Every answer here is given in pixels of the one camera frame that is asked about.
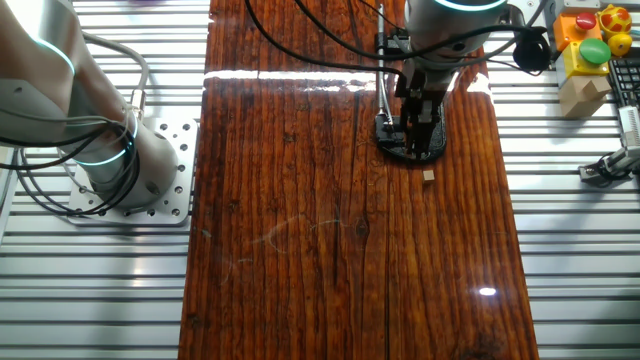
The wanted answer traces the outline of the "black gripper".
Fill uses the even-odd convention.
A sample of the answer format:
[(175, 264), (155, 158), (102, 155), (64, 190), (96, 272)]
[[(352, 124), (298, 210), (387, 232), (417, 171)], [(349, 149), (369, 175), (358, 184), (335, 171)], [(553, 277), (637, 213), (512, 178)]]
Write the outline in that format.
[(427, 69), (419, 60), (403, 61), (394, 96), (402, 101), (400, 122), (406, 123), (406, 147), (410, 156), (417, 156), (416, 123), (420, 125), (420, 147), (429, 151), (434, 123), (444, 118), (446, 72)]

